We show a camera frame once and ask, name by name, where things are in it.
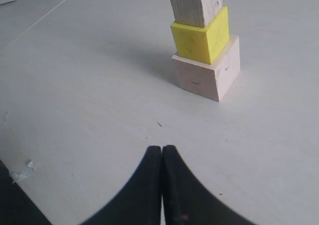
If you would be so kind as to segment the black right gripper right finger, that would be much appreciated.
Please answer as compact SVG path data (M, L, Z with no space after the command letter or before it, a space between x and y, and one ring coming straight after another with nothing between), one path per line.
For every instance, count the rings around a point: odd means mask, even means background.
M167 225L252 225L216 198L192 173L174 145L162 149L161 190Z

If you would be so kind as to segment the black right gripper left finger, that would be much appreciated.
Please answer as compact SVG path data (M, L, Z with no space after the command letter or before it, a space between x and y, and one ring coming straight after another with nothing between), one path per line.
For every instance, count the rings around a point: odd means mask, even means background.
M122 189L84 225L160 225L161 147L149 146Z

